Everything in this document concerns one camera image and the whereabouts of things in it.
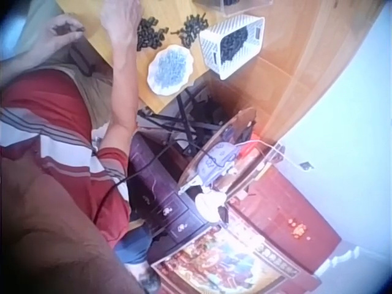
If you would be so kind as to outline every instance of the striped shirt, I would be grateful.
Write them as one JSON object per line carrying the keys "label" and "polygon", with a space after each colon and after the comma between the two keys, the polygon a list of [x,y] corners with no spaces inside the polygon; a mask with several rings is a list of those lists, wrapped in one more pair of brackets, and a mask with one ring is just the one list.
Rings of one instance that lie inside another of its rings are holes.
{"label": "striped shirt", "polygon": [[[2,92],[0,110],[1,156],[17,160],[33,151],[36,164],[93,220],[106,192],[126,176],[128,158],[116,148],[95,151],[74,82],[57,70],[28,73]],[[128,231],[129,216],[127,186],[120,184],[96,224],[111,247]]]}

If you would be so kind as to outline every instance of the person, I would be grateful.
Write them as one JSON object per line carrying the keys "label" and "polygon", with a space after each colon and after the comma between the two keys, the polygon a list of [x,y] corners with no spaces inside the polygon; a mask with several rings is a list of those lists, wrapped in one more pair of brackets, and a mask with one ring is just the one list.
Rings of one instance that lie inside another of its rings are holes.
{"label": "person", "polygon": [[[18,54],[1,61],[2,161],[32,153],[30,164],[64,188],[144,290],[155,292],[160,280],[146,262],[151,236],[145,224],[130,230],[127,185],[120,184],[99,209],[107,191],[127,176],[137,129],[140,0],[104,1],[100,20],[113,50],[113,78],[86,77],[64,62],[85,29],[75,16],[59,13],[54,1],[33,0]],[[102,139],[93,146],[99,132]],[[8,172],[2,167],[2,174]],[[31,209],[32,215],[40,208]]]}

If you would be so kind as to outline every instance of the pile of black beads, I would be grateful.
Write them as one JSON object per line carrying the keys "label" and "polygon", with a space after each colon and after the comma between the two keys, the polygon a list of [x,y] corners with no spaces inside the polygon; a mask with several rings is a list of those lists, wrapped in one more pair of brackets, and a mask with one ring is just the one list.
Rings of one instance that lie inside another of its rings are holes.
{"label": "pile of black beads", "polygon": [[230,35],[225,36],[220,42],[220,60],[222,64],[225,61],[231,61],[242,48],[247,39],[247,28],[243,27]]}
{"label": "pile of black beads", "polygon": [[230,6],[239,3],[239,0],[223,0],[224,6]]}
{"label": "pile of black beads", "polygon": [[194,16],[189,15],[186,17],[186,21],[184,22],[184,27],[179,31],[171,32],[171,34],[177,34],[181,39],[181,44],[185,48],[190,48],[192,43],[195,42],[198,34],[208,28],[208,20],[205,20],[204,17],[206,14],[204,13],[202,17],[200,14]]}
{"label": "pile of black beads", "polygon": [[141,19],[137,27],[137,51],[147,47],[155,50],[162,46],[162,41],[165,40],[164,34],[167,34],[169,28],[159,29],[156,32],[153,27],[157,24],[158,20],[154,17]]}

